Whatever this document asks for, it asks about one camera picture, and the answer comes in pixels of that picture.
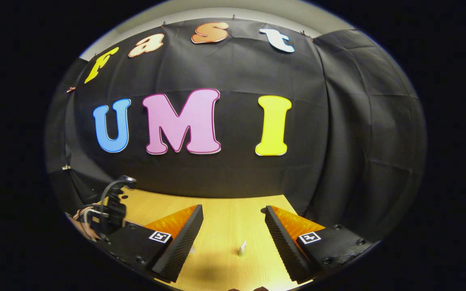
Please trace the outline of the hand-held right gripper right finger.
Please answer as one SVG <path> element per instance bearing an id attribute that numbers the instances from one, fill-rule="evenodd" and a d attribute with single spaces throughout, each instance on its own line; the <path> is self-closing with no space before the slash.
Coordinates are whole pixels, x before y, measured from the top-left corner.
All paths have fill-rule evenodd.
<path id="1" fill-rule="evenodd" d="M 266 206 L 265 223 L 290 279 L 299 284 L 340 272 L 376 244 L 341 224 L 325 227 L 276 206 Z"/>

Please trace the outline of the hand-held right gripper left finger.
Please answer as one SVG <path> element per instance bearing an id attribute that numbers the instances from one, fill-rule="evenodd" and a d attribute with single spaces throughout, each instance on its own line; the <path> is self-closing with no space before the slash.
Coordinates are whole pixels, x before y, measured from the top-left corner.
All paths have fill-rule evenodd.
<path id="1" fill-rule="evenodd" d="M 202 222 L 202 205 L 197 204 L 145 226 L 129 223 L 97 244 L 136 273 L 174 283 Z"/>

